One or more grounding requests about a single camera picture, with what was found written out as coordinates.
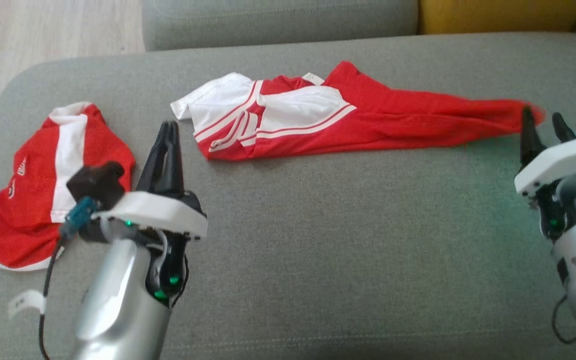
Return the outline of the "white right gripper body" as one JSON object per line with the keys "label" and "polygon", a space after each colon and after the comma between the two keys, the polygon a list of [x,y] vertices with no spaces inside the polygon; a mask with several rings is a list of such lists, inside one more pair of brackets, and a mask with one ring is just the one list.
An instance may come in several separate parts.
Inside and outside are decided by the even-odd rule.
{"label": "white right gripper body", "polygon": [[541,234],[557,241],[576,224],[576,139],[538,153],[515,175],[514,187],[538,209]]}

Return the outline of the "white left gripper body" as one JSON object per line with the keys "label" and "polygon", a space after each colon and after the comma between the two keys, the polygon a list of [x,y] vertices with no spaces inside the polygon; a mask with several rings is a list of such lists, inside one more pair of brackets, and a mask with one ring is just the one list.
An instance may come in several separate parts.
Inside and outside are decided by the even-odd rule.
{"label": "white left gripper body", "polygon": [[186,246],[206,237],[206,215],[179,199],[128,192],[112,209],[95,212],[93,219],[99,221],[106,240],[128,240],[145,251],[147,293],[162,305],[174,307],[189,278]]}

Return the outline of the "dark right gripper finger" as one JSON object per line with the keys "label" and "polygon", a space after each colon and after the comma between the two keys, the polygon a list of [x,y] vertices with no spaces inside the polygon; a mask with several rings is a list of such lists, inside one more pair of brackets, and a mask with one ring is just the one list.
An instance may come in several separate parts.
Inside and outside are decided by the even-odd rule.
{"label": "dark right gripper finger", "polygon": [[546,146],[537,132],[537,120],[530,107],[526,106],[522,109],[521,120],[519,161],[522,167],[526,167],[546,149]]}
{"label": "dark right gripper finger", "polygon": [[553,125],[555,136],[560,143],[570,142],[576,140],[576,134],[567,125],[565,119],[560,112],[553,112],[551,115],[551,123]]}

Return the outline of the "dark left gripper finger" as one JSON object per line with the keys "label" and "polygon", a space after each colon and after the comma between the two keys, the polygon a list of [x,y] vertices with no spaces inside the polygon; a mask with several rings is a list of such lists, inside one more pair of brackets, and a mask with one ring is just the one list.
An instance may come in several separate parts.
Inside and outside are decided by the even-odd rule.
{"label": "dark left gripper finger", "polygon": [[159,182],[163,173],[163,164],[168,152],[167,142],[169,123],[163,122],[158,130],[157,137],[151,146],[150,153],[142,167],[141,176],[137,182],[136,190],[157,194]]}
{"label": "dark left gripper finger", "polygon": [[176,121],[167,123],[167,191],[171,197],[185,193],[179,126]]}

